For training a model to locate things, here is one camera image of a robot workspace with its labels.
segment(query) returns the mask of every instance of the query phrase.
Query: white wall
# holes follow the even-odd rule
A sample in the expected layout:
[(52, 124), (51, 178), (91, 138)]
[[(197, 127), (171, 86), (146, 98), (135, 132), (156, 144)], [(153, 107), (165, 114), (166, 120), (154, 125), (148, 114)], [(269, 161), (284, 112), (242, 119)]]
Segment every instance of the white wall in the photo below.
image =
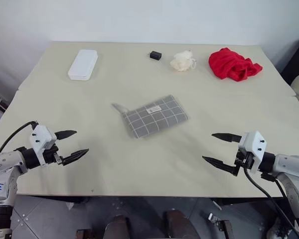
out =
[(12, 99), (51, 40), (260, 44), (280, 70), (299, 0), (0, 0), (0, 94)]

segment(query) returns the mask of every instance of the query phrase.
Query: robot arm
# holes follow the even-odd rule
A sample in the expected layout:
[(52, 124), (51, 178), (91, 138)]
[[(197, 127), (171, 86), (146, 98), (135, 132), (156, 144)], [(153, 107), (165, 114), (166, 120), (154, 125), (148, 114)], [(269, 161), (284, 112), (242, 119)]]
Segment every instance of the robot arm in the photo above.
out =
[(57, 139), (64, 139), (76, 133), (66, 130), (51, 132), (44, 125), (36, 125), (30, 136), (32, 148), (21, 147), (12, 152), (0, 152), (0, 239), (11, 238), (10, 217), (17, 192), (17, 179), (29, 169), (56, 162), (66, 165), (85, 155), (89, 149), (79, 150), (68, 157), (57, 154)]
[(287, 199), (296, 218), (299, 218), (299, 156), (274, 155), (265, 152), (266, 141), (259, 132), (248, 132), (242, 137), (228, 133), (215, 133), (213, 136), (228, 142), (238, 142), (235, 166), (210, 157), (203, 158), (213, 166), (237, 176), (240, 167), (251, 173), (262, 172), (265, 180), (278, 179), (286, 190)]

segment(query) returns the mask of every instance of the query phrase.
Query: table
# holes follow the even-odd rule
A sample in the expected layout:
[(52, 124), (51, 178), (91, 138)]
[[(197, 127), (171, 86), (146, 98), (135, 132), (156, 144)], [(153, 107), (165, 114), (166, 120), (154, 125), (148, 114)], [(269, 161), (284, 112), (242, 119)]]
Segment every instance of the table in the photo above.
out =
[[(18, 193), (263, 197), (242, 172), (234, 177), (201, 156), (232, 165), (238, 144), (211, 134), (253, 130), (267, 140), (266, 151), (299, 155), (299, 103), (258, 46), (230, 49), (256, 59), (264, 67), (262, 74), (240, 83), (214, 77), (202, 61), (221, 47), (53, 42), (0, 120), (0, 144), (19, 125), (38, 120), (53, 131), (78, 131), (57, 143), (60, 155), (90, 151), (65, 167), (30, 170), (19, 178)], [(100, 57), (89, 81), (71, 81), (66, 74), (81, 48), (97, 49)], [(197, 69), (172, 71), (167, 58), (188, 48), (201, 59)], [(166, 62), (145, 56), (151, 50), (162, 52)], [(179, 100), (190, 119), (146, 138), (131, 138), (111, 106), (119, 103), (132, 110), (168, 94)], [(6, 150), (29, 147), (29, 134), (30, 129), (21, 132)], [(273, 196), (280, 195), (274, 183), (259, 174), (254, 179)]]

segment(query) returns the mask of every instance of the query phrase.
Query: gray floor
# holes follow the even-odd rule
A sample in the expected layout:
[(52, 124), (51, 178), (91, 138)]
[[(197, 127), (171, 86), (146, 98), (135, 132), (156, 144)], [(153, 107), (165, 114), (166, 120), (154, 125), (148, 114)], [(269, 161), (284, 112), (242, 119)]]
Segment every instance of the gray floor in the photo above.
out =
[(261, 239), (275, 220), (268, 203), (244, 203), (219, 210), (210, 199), (172, 197), (93, 197), (71, 210), (61, 201), (17, 196), (11, 218), (14, 239), (74, 239), (77, 229), (92, 228), (102, 238), (109, 220), (119, 214), (130, 219), (133, 239), (161, 238), (162, 214), (178, 209), (194, 224), (202, 239), (224, 239), (206, 220), (212, 212), (230, 220), (235, 239)]

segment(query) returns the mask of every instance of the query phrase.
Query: black small box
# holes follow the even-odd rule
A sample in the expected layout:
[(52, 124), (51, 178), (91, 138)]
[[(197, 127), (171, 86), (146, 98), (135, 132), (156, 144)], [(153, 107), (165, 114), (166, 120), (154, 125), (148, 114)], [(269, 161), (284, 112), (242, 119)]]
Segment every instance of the black small box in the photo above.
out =
[(149, 54), (149, 57), (158, 61), (161, 58), (161, 53), (156, 52), (156, 51), (152, 51)]

